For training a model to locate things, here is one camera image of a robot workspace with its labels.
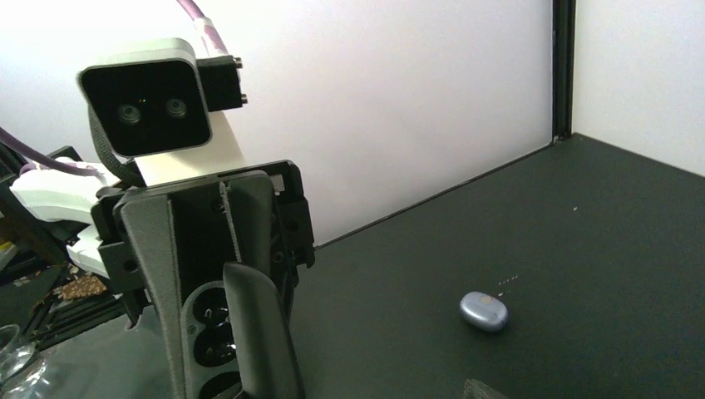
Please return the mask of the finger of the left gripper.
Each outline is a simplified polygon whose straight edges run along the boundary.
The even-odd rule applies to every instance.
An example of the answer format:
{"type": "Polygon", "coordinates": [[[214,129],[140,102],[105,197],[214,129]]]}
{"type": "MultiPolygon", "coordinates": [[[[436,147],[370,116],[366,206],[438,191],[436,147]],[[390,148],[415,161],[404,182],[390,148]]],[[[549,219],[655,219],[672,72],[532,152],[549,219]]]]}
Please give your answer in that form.
{"type": "Polygon", "coordinates": [[[223,267],[224,290],[241,376],[242,398],[304,398],[288,319],[271,279],[268,181],[219,186],[236,259],[223,267]]]}
{"type": "Polygon", "coordinates": [[[180,245],[188,234],[182,209],[168,194],[130,190],[115,207],[160,320],[175,398],[188,396],[181,325],[183,287],[180,245]]]}

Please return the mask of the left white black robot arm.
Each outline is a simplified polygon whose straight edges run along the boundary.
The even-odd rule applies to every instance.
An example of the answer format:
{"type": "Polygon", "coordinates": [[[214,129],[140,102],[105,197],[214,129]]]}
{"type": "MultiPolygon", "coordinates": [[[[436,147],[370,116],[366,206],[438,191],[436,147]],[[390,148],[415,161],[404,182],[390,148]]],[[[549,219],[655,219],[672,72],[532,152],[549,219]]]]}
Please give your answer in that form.
{"type": "Polygon", "coordinates": [[[174,397],[304,397],[288,324],[315,254],[293,162],[141,188],[37,167],[9,190],[35,219],[83,224],[75,262],[104,268],[132,320],[154,306],[174,397]]]}

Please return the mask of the left black frame post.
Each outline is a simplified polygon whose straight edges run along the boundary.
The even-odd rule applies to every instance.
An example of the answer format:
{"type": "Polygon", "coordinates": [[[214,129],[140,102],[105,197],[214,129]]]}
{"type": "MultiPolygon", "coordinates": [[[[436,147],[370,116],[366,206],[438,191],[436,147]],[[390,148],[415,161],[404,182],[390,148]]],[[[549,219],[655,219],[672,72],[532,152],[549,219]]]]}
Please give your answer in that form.
{"type": "Polygon", "coordinates": [[[552,140],[570,137],[572,131],[575,0],[554,0],[552,22],[552,140]]]}

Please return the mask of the lilac earbud charging case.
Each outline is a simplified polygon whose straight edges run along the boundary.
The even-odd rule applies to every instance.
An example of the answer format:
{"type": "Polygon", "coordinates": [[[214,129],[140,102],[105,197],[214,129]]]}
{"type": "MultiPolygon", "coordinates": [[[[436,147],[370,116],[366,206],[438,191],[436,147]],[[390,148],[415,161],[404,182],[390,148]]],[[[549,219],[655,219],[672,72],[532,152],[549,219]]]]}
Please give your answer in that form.
{"type": "Polygon", "coordinates": [[[482,292],[470,292],[459,302],[461,316],[473,327],[488,333],[505,328],[509,320],[508,308],[495,297],[482,292]]]}

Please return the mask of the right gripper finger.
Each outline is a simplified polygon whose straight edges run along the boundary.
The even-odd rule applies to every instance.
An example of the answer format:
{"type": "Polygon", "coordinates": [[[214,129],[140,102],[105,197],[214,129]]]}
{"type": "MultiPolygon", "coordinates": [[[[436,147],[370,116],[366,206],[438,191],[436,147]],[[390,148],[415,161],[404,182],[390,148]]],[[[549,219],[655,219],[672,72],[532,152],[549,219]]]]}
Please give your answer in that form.
{"type": "Polygon", "coordinates": [[[508,399],[507,396],[476,379],[465,380],[462,399],[508,399]]]}

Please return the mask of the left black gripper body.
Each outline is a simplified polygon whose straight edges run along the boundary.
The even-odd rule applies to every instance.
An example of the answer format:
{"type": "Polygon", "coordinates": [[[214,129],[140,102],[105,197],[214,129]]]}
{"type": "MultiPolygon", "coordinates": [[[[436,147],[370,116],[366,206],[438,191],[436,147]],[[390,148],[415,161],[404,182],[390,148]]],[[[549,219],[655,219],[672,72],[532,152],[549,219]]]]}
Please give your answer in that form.
{"type": "Polygon", "coordinates": [[[99,191],[98,202],[91,207],[101,240],[98,250],[111,289],[123,296],[132,323],[137,323],[148,303],[147,282],[136,258],[137,248],[155,247],[163,240],[175,251],[180,285],[177,297],[185,299],[200,285],[220,279],[224,263],[235,261],[235,256],[244,254],[246,245],[253,243],[251,235],[261,225],[247,215],[249,207],[242,200],[230,200],[234,210],[228,212],[219,186],[254,172],[267,174],[273,183],[266,254],[283,308],[286,313],[291,312],[298,266],[312,267],[315,262],[314,238],[301,171],[292,161],[281,160],[150,188],[128,189],[119,184],[99,191]],[[170,206],[167,225],[158,226],[154,212],[141,210],[136,220],[144,222],[148,230],[137,239],[129,238],[122,210],[137,200],[156,196],[165,197],[170,206]]]}

